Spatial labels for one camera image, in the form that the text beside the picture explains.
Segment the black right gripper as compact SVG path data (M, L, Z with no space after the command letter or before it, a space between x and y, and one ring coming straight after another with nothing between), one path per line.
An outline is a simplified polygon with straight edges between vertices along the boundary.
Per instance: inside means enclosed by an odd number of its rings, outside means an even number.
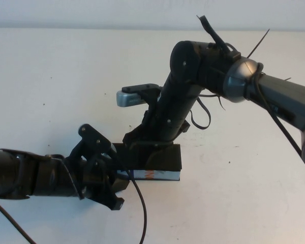
M188 113L187 106L149 108L145 113L143 125L140 124L124 135L123 145L132 148L136 145L153 145L153 141L173 142L179 135ZM172 151L172 147L154 149L148 156L145 167L171 168L173 166Z

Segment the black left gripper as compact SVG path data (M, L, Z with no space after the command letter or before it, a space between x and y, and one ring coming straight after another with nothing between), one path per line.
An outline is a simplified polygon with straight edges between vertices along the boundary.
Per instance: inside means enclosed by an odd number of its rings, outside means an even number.
M130 181L116 178L108 169L108 160L99 153L85 155L70 154L63 159L63 196L86 198L108 207L120 210L124 199L116 196L124 191Z

